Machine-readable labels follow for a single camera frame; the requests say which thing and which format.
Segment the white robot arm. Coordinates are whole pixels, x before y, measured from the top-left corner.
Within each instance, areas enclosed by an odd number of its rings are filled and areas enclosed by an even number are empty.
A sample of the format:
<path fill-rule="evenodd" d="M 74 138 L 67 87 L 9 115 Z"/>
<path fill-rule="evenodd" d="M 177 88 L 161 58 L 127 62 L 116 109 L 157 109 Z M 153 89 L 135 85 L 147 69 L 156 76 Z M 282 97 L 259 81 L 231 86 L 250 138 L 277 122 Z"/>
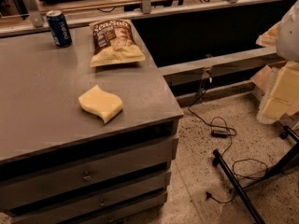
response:
<path fill-rule="evenodd" d="M 299 0 L 280 22 L 258 37 L 256 44 L 276 47 L 277 55 L 287 61 L 275 76 L 270 76 L 259 106 L 257 120 L 272 124 L 299 100 Z"/>

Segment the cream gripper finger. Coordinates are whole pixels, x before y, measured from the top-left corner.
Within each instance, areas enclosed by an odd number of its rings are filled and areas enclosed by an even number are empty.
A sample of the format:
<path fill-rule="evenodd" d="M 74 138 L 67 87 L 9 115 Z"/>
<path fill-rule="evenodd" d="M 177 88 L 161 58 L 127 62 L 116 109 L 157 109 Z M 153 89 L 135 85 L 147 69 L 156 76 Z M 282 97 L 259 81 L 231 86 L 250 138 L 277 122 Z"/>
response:
<path fill-rule="evenodd" d="M 280 22 L 277 22 L 270 27 L 266 32 L 257 38 L 256 44 L 262 47 L 274 47 L 277 43 L 279 26 Z"/>
<path fill-rule="evenodd" d="M 273 67 L 265 82 L 257 120 L 262 124 L 279 121 L 283 115 L 299 112 L 299 63 L 288 61 L 281 68 Z"/>

